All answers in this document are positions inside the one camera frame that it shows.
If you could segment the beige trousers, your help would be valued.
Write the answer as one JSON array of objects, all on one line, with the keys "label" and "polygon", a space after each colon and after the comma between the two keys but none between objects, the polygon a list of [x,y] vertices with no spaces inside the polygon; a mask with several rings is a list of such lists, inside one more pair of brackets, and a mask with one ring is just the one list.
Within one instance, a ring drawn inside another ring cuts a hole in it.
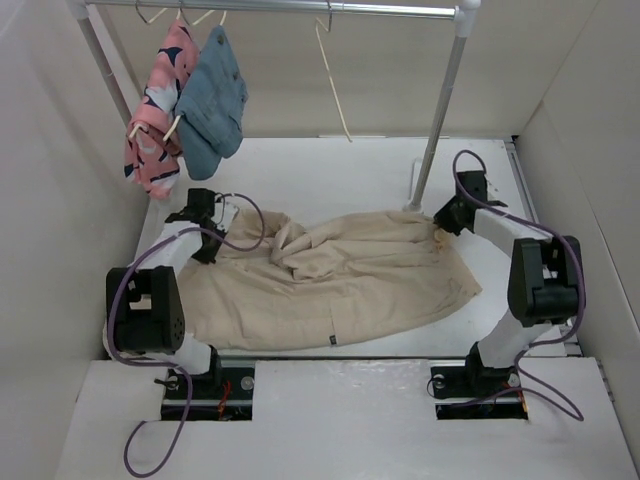
[{"label": "beige trousers", "polygon": [[177,279],[186,328],[220,349],[285,351],[366,342],[442,320],[481,286],[420,214],[355,213],[304,227],[245,209],[214,263]]}]

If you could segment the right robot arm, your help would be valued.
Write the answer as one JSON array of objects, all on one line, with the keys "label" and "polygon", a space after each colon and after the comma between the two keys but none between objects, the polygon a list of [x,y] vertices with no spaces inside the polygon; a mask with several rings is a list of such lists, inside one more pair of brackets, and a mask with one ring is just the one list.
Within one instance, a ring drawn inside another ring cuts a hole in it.
[{"label": "right robot arm", "polygon": [[488,198],[482,170],[456,173],[455,195],[435,215],[441,230],[467,230],[510,259],[507,310],[491,332],[475,342],[458,367],[431,369],[437,399],[487,397],[520,385],[517,360],[552,326],[578,314],[584,280],[578,273],[578,240],[512,215]]}]

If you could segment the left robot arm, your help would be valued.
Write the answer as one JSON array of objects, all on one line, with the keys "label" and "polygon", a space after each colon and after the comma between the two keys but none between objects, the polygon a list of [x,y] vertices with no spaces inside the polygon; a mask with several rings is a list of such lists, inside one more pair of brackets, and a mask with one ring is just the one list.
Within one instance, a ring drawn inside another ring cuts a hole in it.
[{"label": "left robot arm", "polygon": [[186,206],[166,218],[152,246],[131,266],[107,273],[106,348],[112,357],[180,367],[204,397],[221,390],[216,349],[186,332],[178,276],[191,260],[215,262],[236,213],[221,194],[191,189]]}]

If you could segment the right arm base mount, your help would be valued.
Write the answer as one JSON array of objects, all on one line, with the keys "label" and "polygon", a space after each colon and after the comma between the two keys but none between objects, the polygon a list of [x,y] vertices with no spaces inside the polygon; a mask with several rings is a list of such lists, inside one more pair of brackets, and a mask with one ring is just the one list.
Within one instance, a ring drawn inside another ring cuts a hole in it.
[{"label": "right arm base mount", "polygon": [[513,369],[474,377],[465,365],[436,363],[430,367],[427,393],[441,421],[525,420],[529,414]]}]

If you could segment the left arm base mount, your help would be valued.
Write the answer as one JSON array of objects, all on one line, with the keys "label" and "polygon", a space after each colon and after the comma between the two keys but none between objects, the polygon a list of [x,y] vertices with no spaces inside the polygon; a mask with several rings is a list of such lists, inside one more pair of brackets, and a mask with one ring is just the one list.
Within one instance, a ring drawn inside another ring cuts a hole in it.
[{"label": "left arm base mount", "polygon": [[[188,421],[250,421],[253,416],[255,363],[248,360],[223,359],[219,376],[203,374],[193,377],[193,394]],[[187,381],[170,369],[155,383],[164,387],[160,407],[162,421],[181,419],[187,400]]]}]

